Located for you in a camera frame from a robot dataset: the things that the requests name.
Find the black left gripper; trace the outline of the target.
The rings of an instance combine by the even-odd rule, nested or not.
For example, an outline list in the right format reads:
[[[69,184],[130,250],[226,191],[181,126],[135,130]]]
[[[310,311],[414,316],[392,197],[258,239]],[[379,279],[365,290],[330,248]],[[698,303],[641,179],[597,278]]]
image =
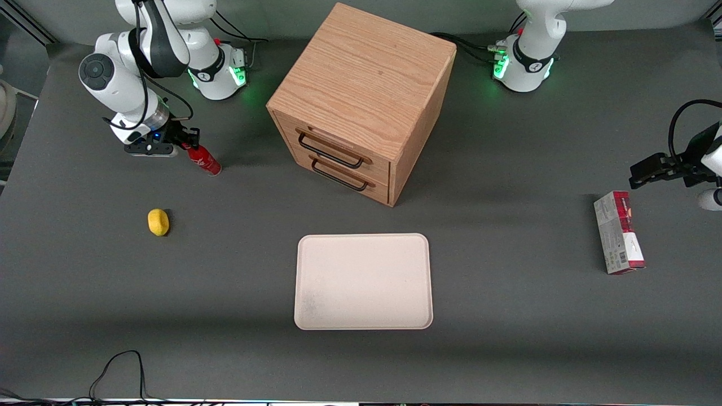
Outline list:
[[[676,158],[660,152],[637,162],[630,167],[629,187],[638,189],[651,182],[678,178],[682,178],[688,188],[699,183],[715,183],[718,176],[701,161],[713,139],[712,135],[697,135]]]

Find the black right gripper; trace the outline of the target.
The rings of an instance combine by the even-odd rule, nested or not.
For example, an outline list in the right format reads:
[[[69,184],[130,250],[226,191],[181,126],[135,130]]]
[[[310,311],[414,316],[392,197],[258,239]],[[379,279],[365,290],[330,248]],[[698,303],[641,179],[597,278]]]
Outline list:
[[[187,150],[200,146],[200,129],[188,129],[180,121],[168,121],[160,128],[160,143],[175,144],[180,149]]]

